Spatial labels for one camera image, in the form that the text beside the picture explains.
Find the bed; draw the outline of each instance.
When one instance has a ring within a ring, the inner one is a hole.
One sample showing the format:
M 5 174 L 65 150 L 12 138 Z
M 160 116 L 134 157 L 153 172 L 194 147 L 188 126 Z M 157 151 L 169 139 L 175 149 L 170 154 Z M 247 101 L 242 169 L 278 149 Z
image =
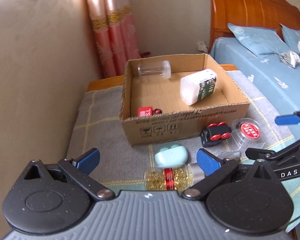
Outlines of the bed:
M 300 109 L 300 66 L 289 68 L 278 56 L 259 58 L 242 46 L 227 24 L 300 30 L 300 11 L 286 0 L 211 0 L 210 54 L 219 64 L 234 64 L 268 98 L 280 114 Z M 300 125 L 290 127 L 300 138 Z

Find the red object behind box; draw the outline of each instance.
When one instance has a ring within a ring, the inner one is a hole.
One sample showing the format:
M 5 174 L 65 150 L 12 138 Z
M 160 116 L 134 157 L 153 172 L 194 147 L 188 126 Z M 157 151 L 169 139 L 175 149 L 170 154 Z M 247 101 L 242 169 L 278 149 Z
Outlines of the red object behind box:
M 139 107 L 138 108 L 138 116 L 151 116 L 152 115 L 152 107 Z

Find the blue bedsheet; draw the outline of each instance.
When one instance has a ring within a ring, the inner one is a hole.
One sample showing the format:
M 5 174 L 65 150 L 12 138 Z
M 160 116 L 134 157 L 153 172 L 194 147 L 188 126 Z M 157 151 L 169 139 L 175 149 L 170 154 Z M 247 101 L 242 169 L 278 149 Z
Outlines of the blue bedsheet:
M 300 110 L 300 65 L 289 68 L 279 61 L 277 55 L 259 58 L 236 38 L 216 39 L 210 54 L 219 64 L 233 64 L 241 70 L 280 114 Z M 299 139 L 300 124 L 289 128 Z

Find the cardboard box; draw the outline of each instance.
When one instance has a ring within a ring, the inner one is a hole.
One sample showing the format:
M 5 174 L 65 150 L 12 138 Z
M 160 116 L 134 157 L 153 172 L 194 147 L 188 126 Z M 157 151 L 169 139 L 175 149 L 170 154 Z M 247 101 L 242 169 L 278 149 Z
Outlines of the cardboard box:
M 171 78 L 138 77 L 138 65 L 168 60 Z M 217 74 L 215 92 L 187 106 L 180 98 L 180 79 L 210 68 Z M 229 125 L 244 118 L 249 100 L 223 68 L 208 54 L 182 54 L 129 60 L 125 66 L 120 120 L 131 145 L 199 136 L 212 122 Z M 138 108 L 152 106 L 163 114 L 137 117 Z

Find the wall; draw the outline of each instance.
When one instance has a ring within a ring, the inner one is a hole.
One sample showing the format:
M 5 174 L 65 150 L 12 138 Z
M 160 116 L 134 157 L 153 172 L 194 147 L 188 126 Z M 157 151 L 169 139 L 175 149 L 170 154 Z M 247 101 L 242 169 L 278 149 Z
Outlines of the wall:
M 100 77 L 82 0 L 0 0 L 1 206 L 31 159 L 66 155 L 82 97 Z
M 300 0 L 287 0 L 300 8 Z M 210 0 L 130 0 L 140 53 L 198 53 L 209 41 Z

